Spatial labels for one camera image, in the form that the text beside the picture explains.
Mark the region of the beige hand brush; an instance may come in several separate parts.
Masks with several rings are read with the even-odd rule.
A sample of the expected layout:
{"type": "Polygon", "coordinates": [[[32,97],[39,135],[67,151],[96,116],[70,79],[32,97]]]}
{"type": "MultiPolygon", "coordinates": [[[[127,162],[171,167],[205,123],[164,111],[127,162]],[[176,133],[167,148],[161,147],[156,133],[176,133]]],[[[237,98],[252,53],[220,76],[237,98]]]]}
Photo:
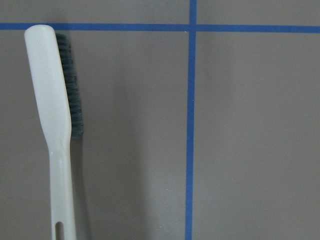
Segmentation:
{"type": "Polygon", "coordinates": [[[70,42],[44,24],[29,27],[24,39],[49,155],[52,239],[75,240],[70,142],[83,121],[70,42]]]}

